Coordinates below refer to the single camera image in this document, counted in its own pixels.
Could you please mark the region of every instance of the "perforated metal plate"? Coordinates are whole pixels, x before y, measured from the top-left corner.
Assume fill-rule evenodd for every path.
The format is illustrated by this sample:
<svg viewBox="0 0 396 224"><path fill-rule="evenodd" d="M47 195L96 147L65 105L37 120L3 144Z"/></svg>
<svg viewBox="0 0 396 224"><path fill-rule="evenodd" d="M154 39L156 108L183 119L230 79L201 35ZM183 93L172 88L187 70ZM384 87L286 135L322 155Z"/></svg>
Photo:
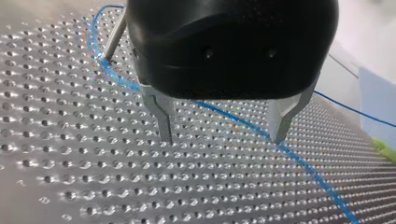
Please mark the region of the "perforated metal plate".
<svg viewBox="0 0 396 224"><path fill-rule="evenodd" d="M105 11L99 43L119 14ZM347 222L291 158L192 102L175 102L176 143L160 142L139 92L92 65L90 19L1 37L1 223ZM131 52L125 33L114 57L123 76L134 76ZM265 101L213 104L267 127ZM319 98L294 120L287 143L361 223L396 222L396 167Z"/></svg>

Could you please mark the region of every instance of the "blue wire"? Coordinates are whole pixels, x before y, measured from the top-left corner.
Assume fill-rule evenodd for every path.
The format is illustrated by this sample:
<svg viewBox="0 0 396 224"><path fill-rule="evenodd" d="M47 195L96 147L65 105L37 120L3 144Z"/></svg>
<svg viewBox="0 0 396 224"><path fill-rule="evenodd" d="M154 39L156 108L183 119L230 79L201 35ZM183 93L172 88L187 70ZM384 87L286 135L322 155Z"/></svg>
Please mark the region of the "blue wire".
<svg viewBox="0 0 396 224"><path fill-rule="evenodd" d="M92 47L93 54L96 55L96 58L93 58L93 59L97 59L98 60L98 62L101 65L101 67L108 74L107 78L111 79L112 81L114 81L115 83L117 83L121 87L126 87L128 89L137 91L137 90L140 89L139 85L137 85L137 84L135 84L133 82L130 82L129 80L127 80L124 77L119 77L119 74L116 71L114 71L113 66L111 65L111 63L108 60L103 58L102 52L99 50L99 48L98 48L98 46L96 44L96 29L95 29L95 26L97 24L97 20L99 18L99 15L107 7L123 8L124 6L120 6L120 5L105 5L105 6L101 7L96 12L96 14L93 16L92 24L89 25L90 36L88 38L88 49L90 49L90 47Z"/></svg>
<svg viewBox="0 0 396 224"><path fill-rule="evenodd" d="M120 81L120 78L118 76L118 74L112 69L111 63L109 63L108 61L101 59L102 53L99 51L99 49L96 46L96 29L94 29L94 25L97 23L97 18L98 16L101 14L101 12L107 8L107 7L123 7L123 6L119 6L119 5L105 5L103 7L101 7L98 12L94 15L93 20L92 20L92 24L90 26L90 38L89 38L89 45L92 45L93 48L93 52L96 54L96 58L99 60L101 65L104 65L104 69L110 74L110 77L112 79L115 80L116 83L121 83L122 86L127 87L131 90L138 90L139 86L135 83L131 83L128 80L124 79L122 82ZM245 119L240 119L237 116L222 110L218 107L215 107L213 105L207 104L204 101L201 100L196 100L194 101L196 104L205 107L207 109L210 109L214 112L217 112L219 114L221 114L222 116L231 119L232 121L234 121L236 124L244 124L247 127L249 127L249 129L253 130L254 132L260 134L261 136L263 136L265 138L265 140L267 141L271 141L270 135L267 131L265 131L263 128L261 128L260 126L257 126ZM305 162L303 159L301 159L296 153L294 153L294 151L290 148L288 148L284 143L279 144L278 146L272 146L271 148L273 149L281 149L283 150L286 154L288 154L291 158L293 158L295 161L297 161L297 163L304 167L305 170L312 175L313 179L315 181L317 181L323 188L324 190L334 199L334 201L338 204L338 206L343 210L344 214L346 215L346 218L348 218L352 224L359 224L359 221L356 219L356 217L351 213L351 211L349 210L349 208L347 207L347 205L345 204L345 202L337 195L337 193L323 180L323 178L320 177L320 175L318 174L318 172L312 168L312 166L310 164L308 164L307 162Z"/></svg>
<svg viewBox="0 0 396 224"><path fill-rule="evenodd" d="M319 95L319 96L321 96L321 97L323 97L323 98L325 98L325 99L327 99L327 100L329 100L329 101L331 101L331 102L333 102L333 103L335 103L335 104L337 104L337 105L342 106L343 108L346 108L346 109L351 110L351 111L353 111L353 112L355 112L355 113L358 113L358 114L360 114L360 115L363 115L363 116L366 117L366 118L373 119L373 120L378 121L378 122L380 122L380 123L386 124L386 125L388 125L388 126L390 126L390 127L396 128L396 124L392 124L392 123L389 123L389 122L387 122L387 121L385 121L385 120L378 119L378 118L376 118L376 117L373 117L373 116L371 116L371 115L368 115L368 114L366 114L366 113L364 113L364 112L360 112L360 111L357 110L357 109L354 109L354 108L352 108L352 107L350 107L350 106L348 106L348 105L344 105L343 103L338 102L338 101L336 101L336 100L330 98L329 96L327 96L327 95L321 93L320 91L314 91L314 93L316 93L317 95Z"/></svg>

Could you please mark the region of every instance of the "white wall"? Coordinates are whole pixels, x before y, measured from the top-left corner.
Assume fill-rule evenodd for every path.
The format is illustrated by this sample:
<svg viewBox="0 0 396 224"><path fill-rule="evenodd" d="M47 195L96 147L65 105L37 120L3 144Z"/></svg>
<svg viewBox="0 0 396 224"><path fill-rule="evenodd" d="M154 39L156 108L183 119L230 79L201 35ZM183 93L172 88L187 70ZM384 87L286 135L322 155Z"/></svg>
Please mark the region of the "white wall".
<svg viewBox="0 0 396 224"><path fill-rule="evenodd" d="M339 0L335 41L360 64L396 82L396 0Z"/></svg>
<svg viewBox="0 0 396 224"><path fill-rule="evenodd" d="M361 109L359 80L350 73L350 70L346 69L330 56L327 57L323 64L315 90L320 91L345 105L349 105L352 108ZM344 109L339 105L333 106L342 112L350 122L353 122L357 126L361 125L360 115Z"/></svg>

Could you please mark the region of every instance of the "hole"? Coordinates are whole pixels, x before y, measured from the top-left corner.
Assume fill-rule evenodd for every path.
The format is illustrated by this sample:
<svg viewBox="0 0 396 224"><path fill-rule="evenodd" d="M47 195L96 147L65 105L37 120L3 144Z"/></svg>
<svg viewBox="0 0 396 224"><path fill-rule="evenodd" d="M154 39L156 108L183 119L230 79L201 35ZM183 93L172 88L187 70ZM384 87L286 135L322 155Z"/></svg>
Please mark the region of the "hole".
<svg viewBox="0 0 396 224"><path fill-rule="evenodd" d="M9 117L3 117L3 122L5 122L5 123L9 123L9 122L10 122L10 119L9 119Z"/></svg>
<svg viewBox="0 0 396 224"><path fill-rule="evenodd" d="M87 175L84 175L81 179L82 179L82 181L85 182L85 183L90 182L90 177L87 176Z"/></svg>
<svg viewBox="0 0 396 224"><path fill-rule="evenodd" d="M52 183L52 178L49 175L44 176L44 182L46 182L47 184Z"/></svg>
<svg viewBox="0 0 396 224"><path fill-rule="evenodd" d="M136 57L136 59L139 59L139 55L137 54L137 50L133 49L132 52L134 53L134 56Z"/></svg>
<svg viewBox="0 0 396 224"><path fill-rule="evenodd" d="M10 150L10 147L9 147L8 145L2 145L2 146L1 146L1 149L2 149L2 151L7 152L7 151Z"/></svg>
<svg viewBox="0 0 396 224"><path fill-rule="evenodd" d="M24 160L24 161L22 161L22 165L23 165L24 167L30 167L30 161Z"/></svg>
<svg viewBox="0 0 396 224"><path fill-rule="evenodd" d="M43 151L44 152L50 152L50 148L49 147L43 147Z"/></svg>

